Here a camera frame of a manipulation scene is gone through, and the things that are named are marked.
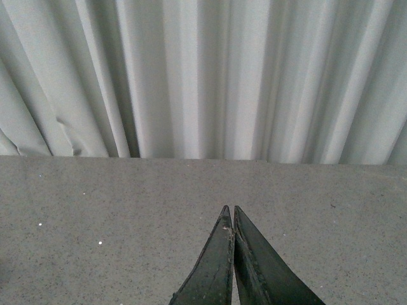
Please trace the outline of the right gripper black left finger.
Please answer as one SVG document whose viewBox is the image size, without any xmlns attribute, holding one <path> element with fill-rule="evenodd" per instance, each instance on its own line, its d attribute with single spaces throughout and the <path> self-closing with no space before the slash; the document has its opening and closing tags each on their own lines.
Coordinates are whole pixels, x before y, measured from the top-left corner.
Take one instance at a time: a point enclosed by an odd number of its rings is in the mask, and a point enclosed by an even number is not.
<svg viewBox="0 0 407 305">
<path fill-rule="evenodd" d="M 224 206 L 191 273 L 173 294 L 173 305 L 230 305 L 235 235 L 230 209 Z"/>
</svg>

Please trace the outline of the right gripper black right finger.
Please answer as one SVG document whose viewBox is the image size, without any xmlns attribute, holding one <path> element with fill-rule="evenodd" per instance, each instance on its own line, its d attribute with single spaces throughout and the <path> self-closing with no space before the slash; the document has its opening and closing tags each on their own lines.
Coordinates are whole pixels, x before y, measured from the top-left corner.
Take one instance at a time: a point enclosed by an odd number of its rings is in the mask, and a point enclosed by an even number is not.
<svg viewBox="0 0 407 305">
<path fill-rule="evenodd" d="M 234 266 L 241 304 L 323 304 L 298 278 L 244 211 L 234 209 Z"/>
</svg>

